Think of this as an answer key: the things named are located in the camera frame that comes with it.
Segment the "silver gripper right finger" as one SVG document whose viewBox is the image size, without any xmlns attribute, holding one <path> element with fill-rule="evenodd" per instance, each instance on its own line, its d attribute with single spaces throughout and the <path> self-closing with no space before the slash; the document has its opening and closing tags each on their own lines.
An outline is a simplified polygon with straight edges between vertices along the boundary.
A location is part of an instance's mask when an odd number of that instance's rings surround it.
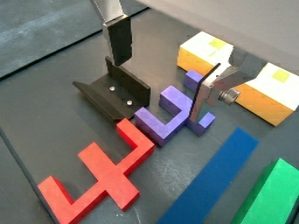
<svg viewBox="0 0 299 224">
<path fill-rule="evenodd" d="M 254 56 L 234 47 L 229 57 L 229 67 L 221 74 L 215 74 L 222 66 L 218 63 L 199 82 L 189 117 L 194 123 L 205 116 L 205 107 L 209 101 L 222 99 L 231 104 L 238 99 L 239 91 L 234 87 L 254 79 L 254 73 L 249 71 L 253 65 Z"/>
</svg>

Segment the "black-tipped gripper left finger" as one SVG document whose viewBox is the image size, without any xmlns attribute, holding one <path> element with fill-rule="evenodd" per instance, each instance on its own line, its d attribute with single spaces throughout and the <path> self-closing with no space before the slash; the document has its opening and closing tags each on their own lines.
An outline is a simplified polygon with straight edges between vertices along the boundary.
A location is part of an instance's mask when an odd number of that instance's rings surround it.
<svg viewBox="0 0 299 224">
<path fill-rule="evenodd" d="M 122 66 L 132 58 L 131 17 L 124 13 L 119 0 L 90 0 L 103 21 L 112 63 Z"/>
</svg>

